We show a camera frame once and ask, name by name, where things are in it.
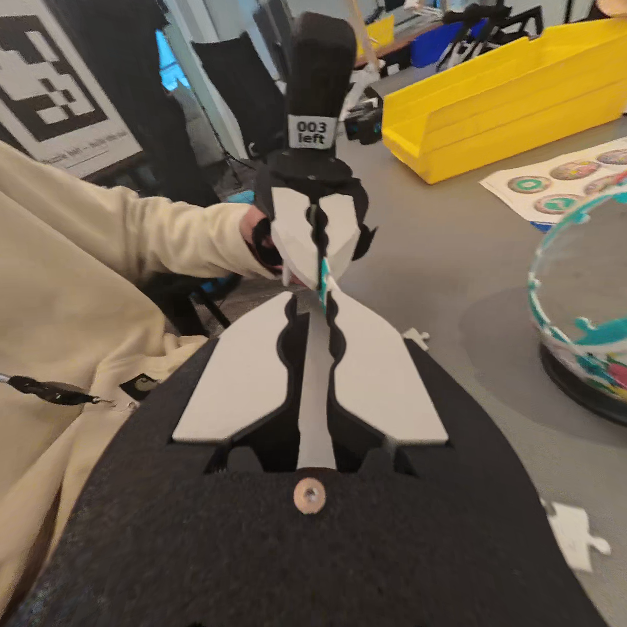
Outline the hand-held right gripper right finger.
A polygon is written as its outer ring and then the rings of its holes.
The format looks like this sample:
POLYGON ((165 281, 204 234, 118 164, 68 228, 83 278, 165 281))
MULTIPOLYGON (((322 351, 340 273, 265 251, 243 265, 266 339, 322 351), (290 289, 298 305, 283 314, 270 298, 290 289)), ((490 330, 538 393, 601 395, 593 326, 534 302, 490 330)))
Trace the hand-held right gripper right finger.
POLYGON ((339 407, 391 446, 446 444, 448 434, 404 341, 384 318, 333 289, 329 326, 344 341, 333 368, 339 407))

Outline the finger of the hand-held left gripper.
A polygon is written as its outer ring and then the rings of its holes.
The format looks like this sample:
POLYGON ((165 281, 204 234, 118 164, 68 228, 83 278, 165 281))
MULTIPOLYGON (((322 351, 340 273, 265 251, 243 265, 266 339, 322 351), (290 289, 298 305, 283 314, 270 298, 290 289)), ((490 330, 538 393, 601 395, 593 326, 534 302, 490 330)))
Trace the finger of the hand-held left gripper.
POLYGON ((322 287, 322 243, 307 219, 309 198, 289 187, 271 187, 271 239, 282 260, 282 280, 310 290, 322 287))
POLYGON ((339 280, 352 262, 360 237, 354 199, 334 193, 321 198, 319 207, 327 218, 325 258, 331 277, 339 280))

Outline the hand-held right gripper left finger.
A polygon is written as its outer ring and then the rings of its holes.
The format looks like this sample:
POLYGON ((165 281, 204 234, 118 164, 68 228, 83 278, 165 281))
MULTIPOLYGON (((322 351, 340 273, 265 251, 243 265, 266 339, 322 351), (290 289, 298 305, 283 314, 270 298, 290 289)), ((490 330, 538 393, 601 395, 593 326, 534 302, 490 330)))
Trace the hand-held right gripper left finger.
POLYGON ((176 443, 226 443, 279 409, 288 396, 288 368, 278 341, 295 294, 282 292, 222 333, 177 426, 176 443))

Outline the teal puzzle piece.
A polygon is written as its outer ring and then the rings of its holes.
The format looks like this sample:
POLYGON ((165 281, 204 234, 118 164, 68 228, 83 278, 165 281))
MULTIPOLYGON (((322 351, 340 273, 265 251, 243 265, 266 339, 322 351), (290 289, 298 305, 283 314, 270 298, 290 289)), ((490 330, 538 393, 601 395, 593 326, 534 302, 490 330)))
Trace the teal puzzle piece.
POLYGON ((329 295, 335 290, 339 290, 339 286, 332 276, 328 257, 323 256, 319 264, 317 298, 325 316, 327 315, 329 295))

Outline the colourful puzzle ball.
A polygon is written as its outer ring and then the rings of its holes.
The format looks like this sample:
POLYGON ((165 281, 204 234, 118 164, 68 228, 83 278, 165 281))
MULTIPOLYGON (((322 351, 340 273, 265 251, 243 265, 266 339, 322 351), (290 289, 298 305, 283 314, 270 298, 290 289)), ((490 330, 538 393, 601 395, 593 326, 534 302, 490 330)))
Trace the colourful puzzle ball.
POLYGON ((626 175, 547 231, 527 275, 540 344, 626 402, 626 175))

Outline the person's left forearm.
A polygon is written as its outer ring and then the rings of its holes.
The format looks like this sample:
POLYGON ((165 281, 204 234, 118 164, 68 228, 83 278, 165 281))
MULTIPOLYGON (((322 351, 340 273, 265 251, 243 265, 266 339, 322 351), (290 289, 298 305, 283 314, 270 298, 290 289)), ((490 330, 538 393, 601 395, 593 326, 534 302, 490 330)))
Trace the person's left forearm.
POLYGON ((280 267, 261 261, 239 232, 249 204, 206 208, 164 198, 140 198, 124 187, 106 190, 119 233, 116 271, 134 283, 155 273, 217 278, 229 273, 274 278, 280 267))

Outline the black ball stand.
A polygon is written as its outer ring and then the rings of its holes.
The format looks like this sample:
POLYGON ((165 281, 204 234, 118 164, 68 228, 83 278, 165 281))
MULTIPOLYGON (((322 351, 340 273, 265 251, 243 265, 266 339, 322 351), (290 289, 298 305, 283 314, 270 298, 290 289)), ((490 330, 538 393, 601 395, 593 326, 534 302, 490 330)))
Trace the black ball stand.
POLYGON ((571 400, 602 419, 626 427, 626 402, 580 380, 544 344, 539 344, 539 359, 548 378, 571 400))

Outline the person's left hand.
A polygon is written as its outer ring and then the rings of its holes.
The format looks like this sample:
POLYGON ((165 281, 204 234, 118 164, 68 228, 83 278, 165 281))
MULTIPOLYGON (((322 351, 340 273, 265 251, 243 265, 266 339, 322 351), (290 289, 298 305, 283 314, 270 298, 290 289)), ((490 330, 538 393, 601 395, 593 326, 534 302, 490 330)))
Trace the person's left hand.
POLYGON ((239 222, 239 232, 247 245, 251 247, 254 245, 255 229, 264 220, 267 220, 267 217, 259 208, 255 207, 254 204, 248 206, 246 213, 239 222))

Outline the small yellow bin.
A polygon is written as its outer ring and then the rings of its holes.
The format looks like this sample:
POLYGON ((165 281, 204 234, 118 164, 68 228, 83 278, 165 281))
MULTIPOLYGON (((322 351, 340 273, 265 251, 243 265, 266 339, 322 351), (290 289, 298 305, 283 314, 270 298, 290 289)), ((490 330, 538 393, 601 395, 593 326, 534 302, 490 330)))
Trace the small yellow bin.
POLYGON ((362 20, 357 20, 355 18, 354 26, 357 27, 357 57, 365 55, 363 42, 366 33, 373 50, 378 50, 390 43, 393 43, 394 24, 395 18, 393 14, 386 14, 385 17, 368 25, 366 25, 362 20))

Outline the blue bin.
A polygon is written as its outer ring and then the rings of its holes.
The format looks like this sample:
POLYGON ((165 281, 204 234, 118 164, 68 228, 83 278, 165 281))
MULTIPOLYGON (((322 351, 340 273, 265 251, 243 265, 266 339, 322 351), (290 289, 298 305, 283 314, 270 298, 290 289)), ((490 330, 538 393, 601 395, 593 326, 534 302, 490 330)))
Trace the blue bin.
POLYGON ((491 41, 497 30, 498 18, 478 5, 447 12, 439 27, 410 44, 411 64, 416 68, 435 65, 436 72, 450 69, 497 47, 491 41))

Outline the black tabletop device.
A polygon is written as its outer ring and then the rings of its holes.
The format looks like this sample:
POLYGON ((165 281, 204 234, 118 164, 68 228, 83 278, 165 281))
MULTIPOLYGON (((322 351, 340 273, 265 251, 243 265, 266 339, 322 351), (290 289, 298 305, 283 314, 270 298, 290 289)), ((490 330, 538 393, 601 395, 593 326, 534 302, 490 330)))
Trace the black tabletop device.
POLYGON ((494 5, 472 3, 462 11, 444 12, 442 23, 458 24, 459 30, 436 62, 436 73, 514 41, 537 38, 544 30, 544 13, 540 5, 513 14, 504 1, 494 5))

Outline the large yellow storage bin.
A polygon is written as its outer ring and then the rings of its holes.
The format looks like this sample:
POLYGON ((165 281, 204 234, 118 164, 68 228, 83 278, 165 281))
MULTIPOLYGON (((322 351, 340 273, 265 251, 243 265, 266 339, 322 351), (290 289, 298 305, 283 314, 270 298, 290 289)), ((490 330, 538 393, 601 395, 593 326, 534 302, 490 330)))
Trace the large yellow storage bin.
POLYGON ((619 119, 626 18, 547 28, 384 97, 382 142, 425 183, 619 119))

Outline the black zipper pull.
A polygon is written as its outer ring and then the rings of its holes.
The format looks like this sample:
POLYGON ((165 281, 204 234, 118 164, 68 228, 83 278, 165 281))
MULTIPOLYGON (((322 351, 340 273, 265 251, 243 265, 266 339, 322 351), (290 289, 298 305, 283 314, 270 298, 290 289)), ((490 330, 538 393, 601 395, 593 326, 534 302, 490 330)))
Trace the black zipper pull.
POLYGON ((39 381, 26 376, 10 376, 1 373, 1 383, 24 395, 35 396, 42 401, 60 406, 80 406, 106 404, 116 406, 117 402, 94 396, 73 384, 56 381, 39 381))

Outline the printed instruction sheet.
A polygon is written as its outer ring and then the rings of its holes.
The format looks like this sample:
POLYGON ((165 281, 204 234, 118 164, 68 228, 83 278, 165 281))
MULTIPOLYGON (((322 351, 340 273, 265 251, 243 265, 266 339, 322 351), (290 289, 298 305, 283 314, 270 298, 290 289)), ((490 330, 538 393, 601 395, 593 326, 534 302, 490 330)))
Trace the printed instruction sheet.
POLYGON ((626 137, 553 159, 499 170, 480 185, 506 206, 547 231, 578 203, 613 185, 626 171, 626 137))

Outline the black and white marker board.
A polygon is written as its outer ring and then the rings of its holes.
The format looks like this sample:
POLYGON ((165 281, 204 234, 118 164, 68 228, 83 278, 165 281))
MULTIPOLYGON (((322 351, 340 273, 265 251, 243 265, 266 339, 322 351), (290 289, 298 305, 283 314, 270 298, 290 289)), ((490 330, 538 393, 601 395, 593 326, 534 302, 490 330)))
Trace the black and white marker board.
POLYGON ((1 125, 33 159, 79 178, 142 151, 43 1, 1 2, 1 125))

